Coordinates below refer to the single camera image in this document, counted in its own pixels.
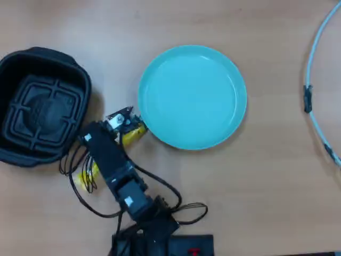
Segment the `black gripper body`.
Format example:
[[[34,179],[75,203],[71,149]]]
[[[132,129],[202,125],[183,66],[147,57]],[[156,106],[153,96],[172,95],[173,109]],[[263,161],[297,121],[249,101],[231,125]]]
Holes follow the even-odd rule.
[[[90,122],[81,129],[79,134],[81,144],[84,145],[90,153],[115,149],[117,146],[117,143],[115,142],[116,137],[115,132],[108,129],[108,124],[103,121]]]

